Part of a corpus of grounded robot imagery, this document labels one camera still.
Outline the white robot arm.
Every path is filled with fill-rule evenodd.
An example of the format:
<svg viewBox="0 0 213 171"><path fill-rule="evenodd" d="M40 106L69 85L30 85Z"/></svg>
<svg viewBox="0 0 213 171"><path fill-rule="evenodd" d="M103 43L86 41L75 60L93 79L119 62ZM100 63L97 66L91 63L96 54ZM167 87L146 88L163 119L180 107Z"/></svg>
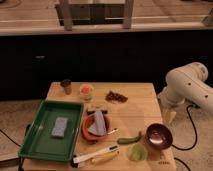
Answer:
<svg viewBox="0 0 213 171"><path fill-rule="evenodd" d="M176 116L174 107L186 99L213 114L213 88L205 84L207 78L208 69L200 62L189 63L166 74L166 86L158 94L165 124L173 121Z"/></svg>

